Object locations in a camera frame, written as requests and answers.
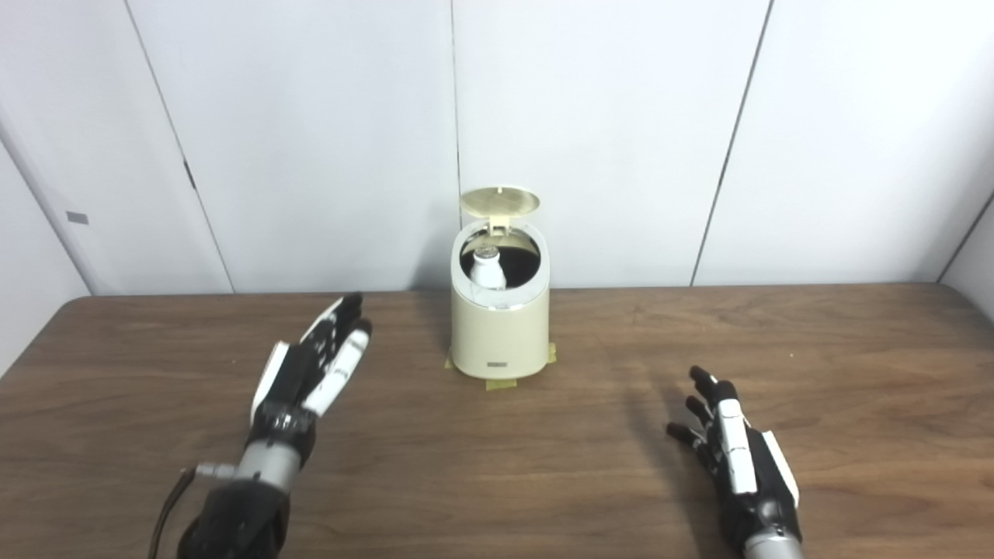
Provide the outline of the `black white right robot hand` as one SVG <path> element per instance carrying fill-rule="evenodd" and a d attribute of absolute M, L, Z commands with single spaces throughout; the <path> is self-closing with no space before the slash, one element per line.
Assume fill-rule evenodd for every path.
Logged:
<path fill-rule="evenodd" d="M 668 422 L 666 434 L 692 450 L 713 481 L 725 544 L 739 558 L 804 557 L 798 483 L 777 438 L 750 425 L 734 383 L 700 366 L 689 378 L 698 393 L 685 405 L 700 428 Z"/>

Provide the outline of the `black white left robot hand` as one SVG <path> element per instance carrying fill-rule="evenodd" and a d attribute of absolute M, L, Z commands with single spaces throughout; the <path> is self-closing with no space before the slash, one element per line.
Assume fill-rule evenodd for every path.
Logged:
<path fill-rule="evenodd" d="M 317 422 L 356 372 L 370 337 L 372 323 L 356 291 L 321 312 L 298 342 L 278 342 L 256 386 L 246 442 L 289 446 L 305 466 Z"/>

